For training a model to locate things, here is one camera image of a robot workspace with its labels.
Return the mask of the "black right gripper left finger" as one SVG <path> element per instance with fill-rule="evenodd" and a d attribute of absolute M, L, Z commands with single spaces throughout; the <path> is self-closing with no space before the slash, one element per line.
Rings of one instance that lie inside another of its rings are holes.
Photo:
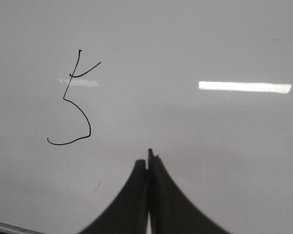
<path fill-rule="evenodd" d="M 148 222 L 146 161 L 135 161 L 132 172 L 110 205 L 82 234 L 145 234 Z"/>

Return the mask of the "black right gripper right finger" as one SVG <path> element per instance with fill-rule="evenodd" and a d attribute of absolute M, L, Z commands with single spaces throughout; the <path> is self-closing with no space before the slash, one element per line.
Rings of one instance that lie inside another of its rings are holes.
<path fill-rule="evenodd" d="M 149 213 L 153 234 L 227 234 L 179 189 L 161 158 L 148 150 Z"/>

